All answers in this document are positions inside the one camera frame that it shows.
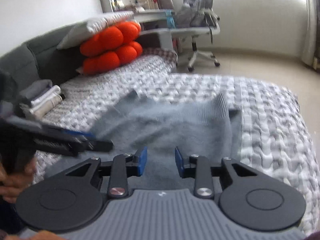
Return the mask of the person's left hand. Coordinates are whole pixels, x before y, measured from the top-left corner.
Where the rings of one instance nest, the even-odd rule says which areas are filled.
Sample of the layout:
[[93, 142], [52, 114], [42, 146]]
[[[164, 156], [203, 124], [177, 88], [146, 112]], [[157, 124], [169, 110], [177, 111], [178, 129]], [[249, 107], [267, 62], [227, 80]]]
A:
[[24, 167], [24, 171], [8, 175], [1, 164], [1, 197], [4, 201], [14, 204], [19, 194], [29, 187], [36, 173], [36, 158], [33, 157]]

